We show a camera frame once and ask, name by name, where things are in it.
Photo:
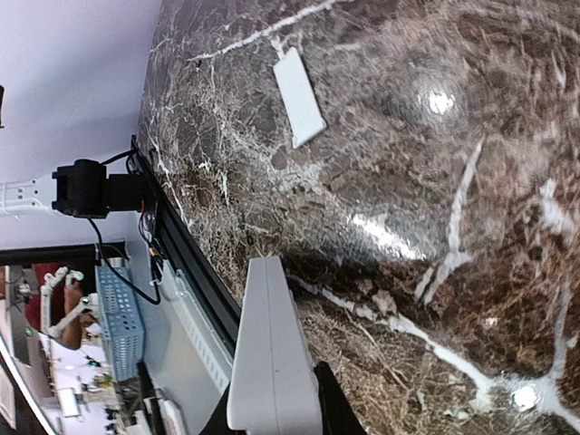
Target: white rectangular card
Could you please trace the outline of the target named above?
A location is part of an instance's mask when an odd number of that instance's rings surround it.
[[[274,75],[293,133],[293,146],[298,148],[326,128],[312,85],[298,51],[292,47],[274,65]]]

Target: blue plastic basket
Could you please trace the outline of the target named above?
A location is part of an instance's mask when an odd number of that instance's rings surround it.
[[[129,279],[125,267],[116,270]],[[117,382],[137,376],[143,357],[145,330],[133,290],[108,267],[96,267],[97,293],[101,308],[103,348]]]

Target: black rail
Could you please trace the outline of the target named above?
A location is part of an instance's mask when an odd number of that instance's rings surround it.
[[[241,310],[161,189],[149,162],[140,153],[135,136],[131,138],[131,146],[136,150],[131,161],[145,176],[157,202],[155,236],[171,265],[183,272],[201,308],[233,356]]]

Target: red shirt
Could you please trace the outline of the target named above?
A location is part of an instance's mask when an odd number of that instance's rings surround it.
[[[44,276],[46,274],[55,274],[56,271],[61,267],[57,263],[46,263],[41,265],[33,265],[34,272],[38,277],[38,283],[40,286],[44,284]],[[36,330],[41,331],[41,296],[33,296],[25,308],[26,319],[30,325]],[[53,297],[51,300],[51,324],[58,324],[64,317],[66,313],[64,312],[64,279],[57,285],[53,290]]]

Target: brown marble surface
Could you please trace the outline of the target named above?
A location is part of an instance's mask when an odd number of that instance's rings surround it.
[[[140,145],[238,301],[282,257],[369,433],[578,433],[579,60],[573,1],[166,0]]]

